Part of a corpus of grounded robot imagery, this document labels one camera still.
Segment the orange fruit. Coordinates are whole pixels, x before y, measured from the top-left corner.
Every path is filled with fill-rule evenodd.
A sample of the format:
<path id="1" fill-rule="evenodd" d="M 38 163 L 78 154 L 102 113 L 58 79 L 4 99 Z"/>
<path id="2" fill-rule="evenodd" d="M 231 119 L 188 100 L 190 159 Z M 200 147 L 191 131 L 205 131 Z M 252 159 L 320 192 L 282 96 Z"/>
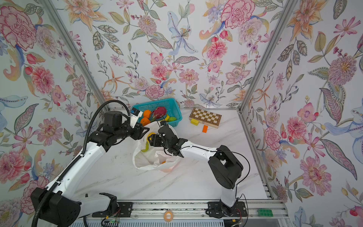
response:
<path id="1" fill-rule="evenodd" d="M 151 121 L 147 117 L 144 117 L 141 119 L 140 123 L 142 124 L 142 126 L 146 126 L 146 125 L 150 124 Z"/>
<path id="2" fill-rule="evenodd" d="M 152 111 L 150 111 L 150 110 L 145 110 L 145 111 L 143 112 L 143 117 L 144 117 L 144 118 L 149 119 L 149 118 L 151 117 L 151 115 L 152 115 Z"/>

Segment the yellow lemon toy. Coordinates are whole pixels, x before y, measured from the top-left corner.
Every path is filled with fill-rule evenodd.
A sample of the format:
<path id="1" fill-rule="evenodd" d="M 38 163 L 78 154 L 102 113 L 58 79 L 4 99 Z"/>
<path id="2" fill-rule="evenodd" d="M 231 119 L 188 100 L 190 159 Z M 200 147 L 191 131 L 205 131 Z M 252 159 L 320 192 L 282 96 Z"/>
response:
<path id="1" fill-rule="evenodd" d="M 149 143 L 152 143 L 154 140 L 155 140 L 155 137 L 156 137 L 156 134 L 155 133 L 150 133 L 148 136 L 147 136 L 147 140 Z"/>

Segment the green pepper toy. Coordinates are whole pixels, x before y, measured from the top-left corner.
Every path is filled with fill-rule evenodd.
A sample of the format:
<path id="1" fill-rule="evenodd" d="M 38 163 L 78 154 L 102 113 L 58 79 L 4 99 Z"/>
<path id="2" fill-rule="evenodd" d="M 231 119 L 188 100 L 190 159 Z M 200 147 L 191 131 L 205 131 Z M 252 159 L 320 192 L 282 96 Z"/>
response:
<path id="1" fill-rule="evenodd" d="M 145 148 L 141 150 L 141 152 L 145 153 L 145 152 L 148 152 L 149 151 L 149 143 L 146 142 L 145 144 Z"/>

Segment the green apple toy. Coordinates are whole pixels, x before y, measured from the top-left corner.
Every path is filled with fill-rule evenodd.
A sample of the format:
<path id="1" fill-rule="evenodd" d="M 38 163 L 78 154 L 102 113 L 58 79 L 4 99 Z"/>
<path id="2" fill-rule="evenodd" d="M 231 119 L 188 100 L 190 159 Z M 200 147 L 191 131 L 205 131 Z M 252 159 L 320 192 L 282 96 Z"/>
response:
<path id="1" fill-rule="evenodd" d="M 174 121 L 176 121 L 177 120 L 177 118 L 176 117 L 170 117 L 169 119 L 168 119 L 168 122 L 174 122 Z"/>

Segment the white translucent plastic bag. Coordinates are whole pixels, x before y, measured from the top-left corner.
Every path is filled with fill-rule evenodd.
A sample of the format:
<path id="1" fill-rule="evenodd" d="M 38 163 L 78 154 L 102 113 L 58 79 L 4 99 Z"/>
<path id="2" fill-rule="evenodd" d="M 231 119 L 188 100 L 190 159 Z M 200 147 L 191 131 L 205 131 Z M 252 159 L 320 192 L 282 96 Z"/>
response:
<path id="1" fill-rule="evenodd" d="M 147 127 L 150 131 L 141 140 L 136 141 L 136 144 L 133 146 L 133 165 L 137 169 L 144 171 L 172 171 L 172 169 L 181 161 L 181 157 L 169 156 L 164 153 L 164 149 L 162 147 L 152 147 L 150 145 L 148 152 L 141 152 L 141 150 L 145 148 L 146 142 L 148 142 L 147 136 L 152 132 L 157 134 L 160 123 L 153 122 L 148 124 Z"/>

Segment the pink dragon fruit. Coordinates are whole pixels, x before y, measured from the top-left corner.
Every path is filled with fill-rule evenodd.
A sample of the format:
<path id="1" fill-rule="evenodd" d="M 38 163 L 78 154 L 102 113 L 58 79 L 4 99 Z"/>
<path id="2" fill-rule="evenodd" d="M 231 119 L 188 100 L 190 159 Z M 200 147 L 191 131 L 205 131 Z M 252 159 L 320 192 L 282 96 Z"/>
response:
<path id="1" fill-rule="evenodd" d="M 167 114 L 167 109 L 165 107 L 158 107 L 152 112 L 152 120 L 162 119 L 162 116 Z"/>

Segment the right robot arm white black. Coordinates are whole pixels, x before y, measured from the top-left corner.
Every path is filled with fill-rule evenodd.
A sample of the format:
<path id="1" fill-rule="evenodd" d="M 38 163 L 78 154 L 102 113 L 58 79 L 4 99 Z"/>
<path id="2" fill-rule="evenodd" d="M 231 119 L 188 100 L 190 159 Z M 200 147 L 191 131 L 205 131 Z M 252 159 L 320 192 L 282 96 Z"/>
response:
<path id="1" fill-rule="evenodd" d="M 214 218 L 232 217 L 237 212 L 237 180 L 243 166 L 228 147 L 208 148 L 191 141 L 166 134 L 152 134 L 147 138 L 150 146 L 163 147 L 173 156 L 191 158 L 208 163 L 214 178 L 222 187 L 218 202 L 209 202 L 206 214 Z"/>

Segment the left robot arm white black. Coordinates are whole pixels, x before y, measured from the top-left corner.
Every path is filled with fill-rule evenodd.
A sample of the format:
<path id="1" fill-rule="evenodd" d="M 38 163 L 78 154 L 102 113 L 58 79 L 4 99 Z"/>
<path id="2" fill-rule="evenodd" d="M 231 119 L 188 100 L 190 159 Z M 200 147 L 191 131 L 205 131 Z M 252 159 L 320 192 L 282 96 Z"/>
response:
<path id="1" fill-rule="evenodd" d="M 35 208 L 32 226 L 45 220 L 59 227 L 69 227 L 86 215 L 103 213 L 113 216 L 120 211 L 117 197 L 109 193 L 85 195 L 75 199 L 74 194 L 94 164 L 112 147 L 131 137 L 135 141 L 149 131 L 138 122 L 143 112 L 133 108 L 128 114 L 120 111 L 105 113 L 104 123 L 85 137 L 83 149 L 67 167 L 45 188 L 37 187 L 31 194 Z"/>

